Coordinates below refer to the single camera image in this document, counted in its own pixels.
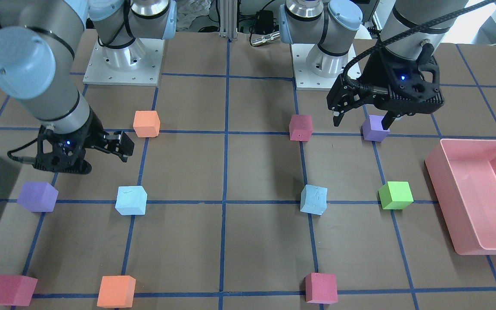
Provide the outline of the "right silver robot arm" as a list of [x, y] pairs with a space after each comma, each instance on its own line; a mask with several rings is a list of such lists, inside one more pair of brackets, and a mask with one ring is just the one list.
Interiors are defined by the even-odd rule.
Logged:
[[71, 81], [70, 69], [90, 20], [99, 46], [132, 51], [129, 64], [144, 61], [140, 39], [172, 39], [177, 29], [174, 0], [0, 0], [0, 89], [19, 102], [41, 126], [32, 143], [35, 157], [8, 157], [35, 169], [89, 174], [87, 149], [113, 154], [123, 162], [134, 143], [123, 131], [106, 132]]

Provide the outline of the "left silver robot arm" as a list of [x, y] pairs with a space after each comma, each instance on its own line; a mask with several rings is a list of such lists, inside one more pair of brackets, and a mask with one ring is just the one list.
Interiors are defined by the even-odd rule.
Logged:
[[288, 0], [280, 6], [279, 32], [288, 44], [311, 44], [312, 71], [335, 79], [327, 95], [333, 124], [366, 104], [396, 118], [431, 114], [444, 104], [434, 53], [456, 18], [488, 5], [465, 0], [396, 0], [373, 47], [346, 61], [363, 12], [351, 0]]

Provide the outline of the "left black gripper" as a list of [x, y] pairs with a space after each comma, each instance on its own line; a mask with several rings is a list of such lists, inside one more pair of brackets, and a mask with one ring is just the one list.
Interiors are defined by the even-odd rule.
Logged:
[[339, 75], [327, 94], [333, 125], [339, 126], [346, 112], [364, 104], [386, 111], [381, 121], [384, 131], [397, 117], [437, 111], [445, 100], [434, 51], [431, 43], [422, 46], [416, 59], [403, 59], [385, 47], [365, 51], [369, 59], [361, 76], [352, 79]]

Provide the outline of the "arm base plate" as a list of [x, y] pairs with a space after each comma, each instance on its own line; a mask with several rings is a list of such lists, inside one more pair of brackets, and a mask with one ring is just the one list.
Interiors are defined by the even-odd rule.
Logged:
[[138, 38], [124, 49], [110, 49], [95, 43], [83, 82], [156, 87], [160, 81], [165, 43], [160, 39]]
[[347, 63], [356, 57], [353, 45], [347, 54], [331, 56], [316, 44], [292, 44], [291, 54], [298, 90], [330, 90]]

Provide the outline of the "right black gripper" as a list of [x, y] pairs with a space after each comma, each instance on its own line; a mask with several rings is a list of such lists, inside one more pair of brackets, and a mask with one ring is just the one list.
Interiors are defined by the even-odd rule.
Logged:
[[102, 122], [91, 110], [86, 124], [75, 132], [56, 134], [41, 127], [33, 167], [57, 173], [89, 174], [91, 165], [84, 159], [87, 149], [113, 154], [126, 162], [133, 155], [134, 147], [126, 132], [104, 131]]

